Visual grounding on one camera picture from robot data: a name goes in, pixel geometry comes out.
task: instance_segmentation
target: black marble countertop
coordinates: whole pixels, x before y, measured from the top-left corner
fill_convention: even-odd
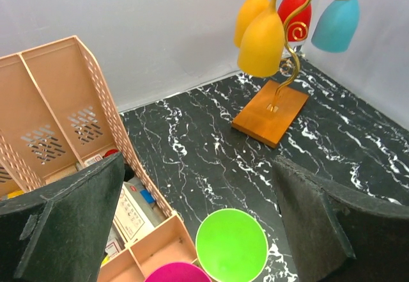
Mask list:
[[[273,150],[231,128],[265,83],[240,74],[122,117],[141,162],[193,239],[209,213],[244,210],[261,223],[270,245],[256,281],[297,281],[272,190],[274,157],[281,154],[325,178],[409,205],[409,133],[302,60],[291,87],[310,98]]]

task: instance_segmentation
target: plastic cup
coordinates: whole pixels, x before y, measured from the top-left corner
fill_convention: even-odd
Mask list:
[[[145,282],[212,282],[199,267],[183,262],[169,263],[152,272]]]
[[[259,223],[241,210],[211,213],[196,235],[200,265],[216,281],[249,282],[263,271],[268,255],[266,235]]]

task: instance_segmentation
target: pink cup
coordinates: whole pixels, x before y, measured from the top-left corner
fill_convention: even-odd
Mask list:
[[[151,273],[145,282],[212,282],[199,267],[183,262],[163,265]]]

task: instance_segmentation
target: wall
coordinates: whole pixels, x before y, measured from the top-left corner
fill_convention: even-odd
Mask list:
[[[304,52],[318,68],[409,129],[409,0],[359,3],[361,20],[346,52],[323,52],[310,42]],[[329,4],[329,0],[318,0],[312,29]]]
[[[237,69],[244,0],[0,0],[0,55],[78,35],[120,110]]]

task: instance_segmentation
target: wooden base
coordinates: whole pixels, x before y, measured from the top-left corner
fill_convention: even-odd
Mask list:
[[[277,82],[268,81],[243,108],[231,126],[262,143],[275,148],[308,99],[305,93],[285,87],[277,101],[278,109],[270,111]]]

